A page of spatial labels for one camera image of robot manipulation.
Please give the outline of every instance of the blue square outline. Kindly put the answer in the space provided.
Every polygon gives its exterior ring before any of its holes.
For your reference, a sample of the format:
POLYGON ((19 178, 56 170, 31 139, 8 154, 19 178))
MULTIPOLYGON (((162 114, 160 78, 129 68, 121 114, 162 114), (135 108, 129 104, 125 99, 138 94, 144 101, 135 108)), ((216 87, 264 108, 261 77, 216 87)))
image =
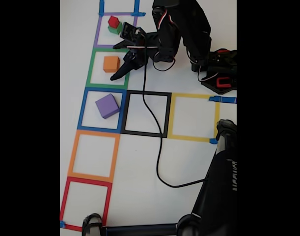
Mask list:
POLYGON ((124 108, 125 108, 126 96, 127 96, 127 91, 126 91, 125 89, 85 87, 84 95, 83 95, 83 100, 82 100, 82 104, 81 104, 80 117, 79 117, 77 129, 81 129, 81 130, 91 130, 91 131, 100 131, 100 132, 110 132, 110 133, 117 133, 117 134, 120 134, 121 125, 122 125, 122 120, 123 120, 123 116, 124 116, 124 108), (97 91, 97 92, 116 92, 116 93, 121 93, 121 94, 122 94, 122 97, 121 97, 121 104, 120 104, 120 111, 119 111, 119 118, 118 118, 118 124, 117 124, 117 129, 107 129, 107 128, 98 128, 98 127, 82 126, 82 120, 83 120, 83 115, 84 115, 84 109, 85 109, 85 104, 86 104, 86 98, 87 98, 87 93, 88 93, 89 91, 97 91))

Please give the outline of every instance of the green square outline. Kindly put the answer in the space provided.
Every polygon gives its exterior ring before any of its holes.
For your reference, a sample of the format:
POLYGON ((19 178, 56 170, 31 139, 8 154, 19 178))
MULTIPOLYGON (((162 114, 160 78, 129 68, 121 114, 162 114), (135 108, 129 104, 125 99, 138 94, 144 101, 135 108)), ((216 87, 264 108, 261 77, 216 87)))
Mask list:
POLYGON ((92 71, 93 71, 93 64, 94 64, 94 60, 95 60, 95 54, 97 52, 119 52, 119 53, 126 53, 128 52, 129 49, 113 49, 113 48, 93 48, 92 50, 92 55, 91 55, 91 61, 90 61, 90 67, 89 67, 89 73, 87 75, 87 79, 86 79, 86 83, 85 86, 86 87, 93 87, 93 88, 107 88, 107 89, 125 89, 127 90, 128 88, 128 81, 129 81, 129 74, 126 74, 125 77, 125 83, 124 85, 106 85, 106 84, 93 84, 91 83, 91 77, 92 77, 92 71))

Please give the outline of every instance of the purple square outline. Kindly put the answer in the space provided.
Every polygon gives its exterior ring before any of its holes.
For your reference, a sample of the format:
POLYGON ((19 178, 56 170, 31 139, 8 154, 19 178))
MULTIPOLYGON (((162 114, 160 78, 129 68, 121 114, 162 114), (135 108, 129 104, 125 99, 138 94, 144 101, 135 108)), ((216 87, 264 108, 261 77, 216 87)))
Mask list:
MULTIPOLYGON (((104 16, 130 16, 131 12, 106 12, 104 13, 104 16)), ((136 26, 138 16, 134 16, 134 26, 136 26)), ((94 45, 93 48, 112 48, 114 45, 102 45, 97 44, 97 41, 99 39, 100 29, 101 29, 101 23, 102 23, 102 16, 99 16, 99 21, 97 23, 97 29, 95 33, 95 39, 94 39, 94 45)))

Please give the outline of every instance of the black square outline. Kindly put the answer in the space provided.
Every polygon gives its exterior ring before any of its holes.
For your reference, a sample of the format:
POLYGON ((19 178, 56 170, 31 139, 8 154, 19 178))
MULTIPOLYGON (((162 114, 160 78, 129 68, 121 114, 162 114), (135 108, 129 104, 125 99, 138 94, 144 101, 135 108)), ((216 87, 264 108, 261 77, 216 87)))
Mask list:
MULTIPOLYGON (((130 102, 130 95, 131 94, 142 94, 142 93, 143 93, 142 91, 138 91, 138 90, 127 90, 126 102, 125 102, 125 108, 124 108, 124 115, 123 115, 123 120, 122 120, 120 133, 121 134, 141 135, 141 136, 150 136, 150 137, 160 137, 161 135, 159 133, 149 133, 149 132, 126 130, 126 121, 127 121, 128 108, 129 108, 129 102, 130 102)), ((153 95, 153 96, 167 96, 165 124, 164 124, 164 131, 163 131, 163 138, 167 138, 169 113, 170 113, 170 103, 171 103, 171 92, 145 91, 144 94, 145 95, 153 95)))

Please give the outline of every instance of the robotic arm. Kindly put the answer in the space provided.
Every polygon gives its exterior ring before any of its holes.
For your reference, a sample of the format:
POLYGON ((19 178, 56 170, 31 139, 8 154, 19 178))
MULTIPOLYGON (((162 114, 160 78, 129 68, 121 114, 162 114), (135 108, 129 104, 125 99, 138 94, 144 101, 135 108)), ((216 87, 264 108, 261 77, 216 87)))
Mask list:
POLYGON ((124 57, 125 63, 110 80, 120 79, 132 69, 137 70, 148 62, 144 61, 144 37, 147 55, 153 63, 175 63, 182 37, 192 71, 207 72, 207 78, 200 81, 202 85, 218 94, 237 89, 237 50, 219 49, 210 52, 211 27, 196 0, 154 0, 152 8, 157 32, 146 33, 142 28, 124 23, 120 35, 124 41, 113 48, 130 50, 124 57))

